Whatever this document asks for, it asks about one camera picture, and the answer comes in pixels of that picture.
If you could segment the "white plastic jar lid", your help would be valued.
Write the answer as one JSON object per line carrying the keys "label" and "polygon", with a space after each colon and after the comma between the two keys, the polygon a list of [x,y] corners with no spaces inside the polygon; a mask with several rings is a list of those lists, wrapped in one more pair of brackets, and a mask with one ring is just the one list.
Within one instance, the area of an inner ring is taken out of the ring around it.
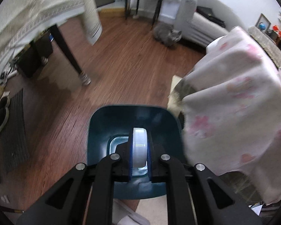
{"label": "white plastic jar lid", "polygon": [[132,134],[132,166],[142,168],[147,162],[148,135],[144,128],[135,127]]}

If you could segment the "dark teal trash bin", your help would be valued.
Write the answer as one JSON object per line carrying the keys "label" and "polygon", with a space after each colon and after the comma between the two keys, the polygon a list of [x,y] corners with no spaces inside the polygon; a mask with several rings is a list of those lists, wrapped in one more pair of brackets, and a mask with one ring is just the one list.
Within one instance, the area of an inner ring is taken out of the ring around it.
{"label": "dark teal trash bin", "polygon": [[[133,128],[145,128],[154,144],[161,144],[168,155],[186,163],[181,125],[169,111],[155,106],[110,105],[99,108],[90,118],[87,164],[95,165],[114,153],[117,145],[128,141]],[[165,183],[152,183],[147,174],[114,185],[114,197],[119,200],[150,199],[165,194]]]}

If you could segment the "white slipper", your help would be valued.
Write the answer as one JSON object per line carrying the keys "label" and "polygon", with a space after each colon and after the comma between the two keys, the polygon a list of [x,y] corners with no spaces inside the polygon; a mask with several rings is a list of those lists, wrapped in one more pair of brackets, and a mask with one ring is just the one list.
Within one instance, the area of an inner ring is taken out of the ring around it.
{"label": "white slipper", "polygon": [[113,200],[112,224],[135,224],[150,225],[150,222],[143,216],[134,212],[120,200]]}

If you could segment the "black dining table leg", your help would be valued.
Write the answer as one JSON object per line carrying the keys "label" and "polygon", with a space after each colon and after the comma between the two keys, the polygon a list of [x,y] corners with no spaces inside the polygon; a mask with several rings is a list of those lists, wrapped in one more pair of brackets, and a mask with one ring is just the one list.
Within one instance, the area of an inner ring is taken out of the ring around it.
{"label": "black dining table leg", "polygon": [[57,46],[62,51],[64,56],[67,58],[69,63],[72,65],[74,70],[77,72],[78,77],[80,78],[80,81],[82,82],[82,85],[89,85],[91,83],[90,77],[83,72],[83,70],[80,68],[80,65],[76,61],[76,58],[72,54],[71,50],[69,49],[65,39],[62,36],[62,33],[60,32],[58,26],[54,24],[49,28],[49,31],[51,35],[53,36],[53,39],[55,40]]}

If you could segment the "pink floral tablecloth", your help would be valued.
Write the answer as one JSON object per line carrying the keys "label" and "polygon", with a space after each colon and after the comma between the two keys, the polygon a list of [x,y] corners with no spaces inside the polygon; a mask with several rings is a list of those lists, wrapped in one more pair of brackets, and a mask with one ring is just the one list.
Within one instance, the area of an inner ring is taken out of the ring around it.
{"label": "pink floral tablecloth", "polygon": [[245,174],[262,200],[281,200],[281,80],[240,27],[221,38],[177,86],[184,155],[214,174]]}

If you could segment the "dark striped floor mat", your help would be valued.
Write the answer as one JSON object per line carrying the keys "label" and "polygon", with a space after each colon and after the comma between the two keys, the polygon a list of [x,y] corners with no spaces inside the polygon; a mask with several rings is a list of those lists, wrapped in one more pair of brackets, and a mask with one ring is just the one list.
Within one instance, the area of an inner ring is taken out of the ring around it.
{"label": "dark striped floor mat", "polygon": [[7,173],[29,159],[25,135],[22,89],[10,99],[8,109],[9,118],[0,134],[0,140],[3,145],[4,167]]}

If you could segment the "grey cat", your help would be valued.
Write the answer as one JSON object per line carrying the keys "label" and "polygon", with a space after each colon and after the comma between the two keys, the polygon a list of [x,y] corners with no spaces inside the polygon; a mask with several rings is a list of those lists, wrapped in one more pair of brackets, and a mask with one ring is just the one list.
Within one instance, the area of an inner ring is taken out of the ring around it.
{"label": "grey cat", "polygon": [[171,24],[159,23],[153,29],[153,37],[166,47],[170,47],[181,40],[182,32],[174,29]]}

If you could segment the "black shoe white sole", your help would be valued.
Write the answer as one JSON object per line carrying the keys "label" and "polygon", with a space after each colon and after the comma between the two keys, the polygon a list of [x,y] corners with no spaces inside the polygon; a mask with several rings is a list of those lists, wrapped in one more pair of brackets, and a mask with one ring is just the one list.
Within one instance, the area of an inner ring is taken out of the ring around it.
{"label": "black shoe white sole", "polygon": [[0,133],[4,129],[9,118],[9,104],[10,98],[8,95],[0,99]]}

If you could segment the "grey sofa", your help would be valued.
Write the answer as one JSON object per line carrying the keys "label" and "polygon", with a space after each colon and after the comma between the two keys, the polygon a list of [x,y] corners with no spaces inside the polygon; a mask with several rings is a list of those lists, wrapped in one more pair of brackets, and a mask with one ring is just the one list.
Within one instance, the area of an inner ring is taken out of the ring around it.
{"label": "grey sofa", "polygon": [[181,32],[183,39],[207,47],[215,39],[228,34],[226,29],[197,13],[196,8],[197,0],[180,2],[173,27]]}

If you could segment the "black bag on sofa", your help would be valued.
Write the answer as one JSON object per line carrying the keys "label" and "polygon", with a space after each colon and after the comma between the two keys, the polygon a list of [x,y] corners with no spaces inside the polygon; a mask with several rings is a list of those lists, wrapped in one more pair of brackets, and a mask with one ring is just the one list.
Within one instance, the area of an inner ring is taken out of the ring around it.
{"label": "black bag on sofa", "polygon": [[211,8],[197,6],[196,12],[208,19],[209,21],[221,26],[222,28],[226,28],[225,22],[217,18]]}

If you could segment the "framed globe picture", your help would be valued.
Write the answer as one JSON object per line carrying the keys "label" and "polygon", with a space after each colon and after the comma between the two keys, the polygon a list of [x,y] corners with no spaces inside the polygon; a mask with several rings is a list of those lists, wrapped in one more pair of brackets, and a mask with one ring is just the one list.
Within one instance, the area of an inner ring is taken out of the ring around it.
{"label": "framed globe picture", "polygon": [[270,21],[267,19],[267,17],[265,17],[265,15],[263,15],[262,13],[260,14],[260,17],[258,19],[258,21],[256,22],[256,27],[262,32],[262,33],[266,33],[268,31],[268,29],[270,28]]}

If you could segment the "beige patterned tablecloth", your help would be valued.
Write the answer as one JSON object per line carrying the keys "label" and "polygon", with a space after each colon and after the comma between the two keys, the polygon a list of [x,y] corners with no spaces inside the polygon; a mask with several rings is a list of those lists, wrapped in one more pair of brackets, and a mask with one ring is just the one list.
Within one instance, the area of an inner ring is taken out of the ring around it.
{"label": "beige patterned tablecloth", "polygon": [[102,32],[95,0],[3,0],[0,4],[0,66],[23,39],[53,24],[79,16],[85,36],[94,45]]}

